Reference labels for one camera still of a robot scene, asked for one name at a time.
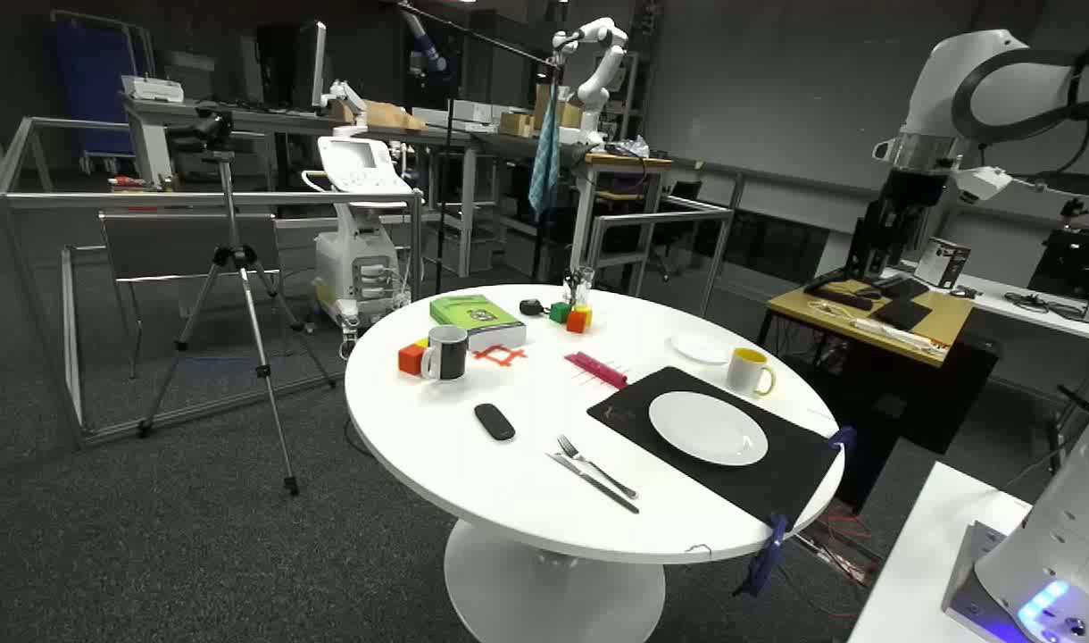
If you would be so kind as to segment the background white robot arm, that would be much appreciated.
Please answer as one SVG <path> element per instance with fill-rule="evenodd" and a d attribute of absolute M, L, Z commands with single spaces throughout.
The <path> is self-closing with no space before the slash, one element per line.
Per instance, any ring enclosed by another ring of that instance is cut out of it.
<path fill-rule="evenodd" d="M 612 98 L 612 82 L 620 72 L 627 33 L 616 19 L 594 19 L 573 33 L 555 33 L 549 59 L 566 66 L 587 47 L 596 47 L 601 57 L 594 72 L 576 85 L 573 103 L 581 112 L 601 112 Z"/>

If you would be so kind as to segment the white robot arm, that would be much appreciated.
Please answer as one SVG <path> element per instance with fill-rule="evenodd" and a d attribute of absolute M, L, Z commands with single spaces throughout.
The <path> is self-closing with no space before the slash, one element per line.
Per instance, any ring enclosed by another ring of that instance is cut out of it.
<path fill-rule="evenodd" d="M 1089 120 L 1089 47 L 1048 52 L 1011 28 L 979 28 L 938 38 L 908 98 L 898 135 L 873 147 L 888 166 L 883 198 L 932 207 L 944 188 L 963 198 L 993 198 L 1011 184 L 1089 197 L 1089 175 L 1006 172 L 979 160 L 983 147 L 1042 135 L 1064 120 Z"/>

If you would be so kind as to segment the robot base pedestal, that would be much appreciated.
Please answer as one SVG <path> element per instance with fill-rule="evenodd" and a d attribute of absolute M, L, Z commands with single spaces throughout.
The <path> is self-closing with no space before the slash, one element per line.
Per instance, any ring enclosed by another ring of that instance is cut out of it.
<path fill-rule="evenodd" d="M 937 463 L 845 643 L 1089 643 L 1089 425 L 1037 502 Z"/>

